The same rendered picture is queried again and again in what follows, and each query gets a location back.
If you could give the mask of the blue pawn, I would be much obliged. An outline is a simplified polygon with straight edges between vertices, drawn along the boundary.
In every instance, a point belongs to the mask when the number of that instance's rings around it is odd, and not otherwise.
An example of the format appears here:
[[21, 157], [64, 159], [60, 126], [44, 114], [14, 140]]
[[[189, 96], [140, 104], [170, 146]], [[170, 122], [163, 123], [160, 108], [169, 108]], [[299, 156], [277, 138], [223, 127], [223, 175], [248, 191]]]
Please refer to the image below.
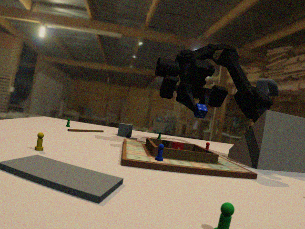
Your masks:
[[158, 146], [158, 154], [157, 156], [155, 157], [155, 160], [157, 161], [163, 161], [163, 149], [164, 149], [164, 145], [163, 144], [159, 144]]

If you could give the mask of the red die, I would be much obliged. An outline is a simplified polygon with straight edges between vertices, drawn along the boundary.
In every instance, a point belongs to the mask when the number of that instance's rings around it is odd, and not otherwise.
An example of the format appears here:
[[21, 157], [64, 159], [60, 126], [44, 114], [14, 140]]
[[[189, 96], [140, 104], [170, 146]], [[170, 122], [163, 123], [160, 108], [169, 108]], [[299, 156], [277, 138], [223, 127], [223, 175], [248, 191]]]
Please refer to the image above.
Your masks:
[[183, 150], [183, 143], [173, 142], [172, 143], [172, 148]]

